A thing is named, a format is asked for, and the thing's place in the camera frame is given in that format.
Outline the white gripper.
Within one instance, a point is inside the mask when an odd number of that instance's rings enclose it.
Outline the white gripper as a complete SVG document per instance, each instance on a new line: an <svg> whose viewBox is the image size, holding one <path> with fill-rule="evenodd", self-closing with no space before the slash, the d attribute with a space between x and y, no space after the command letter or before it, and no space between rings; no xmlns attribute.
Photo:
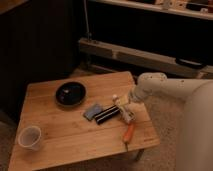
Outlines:
<svg viewBox="0 0 213 171"><path fill-rule="evenodd" d="M118 96L114 95L112 97L113 103L117 106L121 112L122 118L127 124L130 124L134 119L134 114L129 109L128 105L130 104L129 98L127 95Z"/></svg>

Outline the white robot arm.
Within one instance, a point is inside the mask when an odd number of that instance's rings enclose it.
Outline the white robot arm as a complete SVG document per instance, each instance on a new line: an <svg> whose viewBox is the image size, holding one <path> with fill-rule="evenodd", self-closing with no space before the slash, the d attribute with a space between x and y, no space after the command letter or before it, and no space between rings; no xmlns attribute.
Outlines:
<svg viewBox="0 0 213 171"><path fill-rule="evenodd" d="M153 97L181 103L175 171L213 171L213 79L168 78L164 73L143 73L114 104L130 123L131 104Z"/></svg>

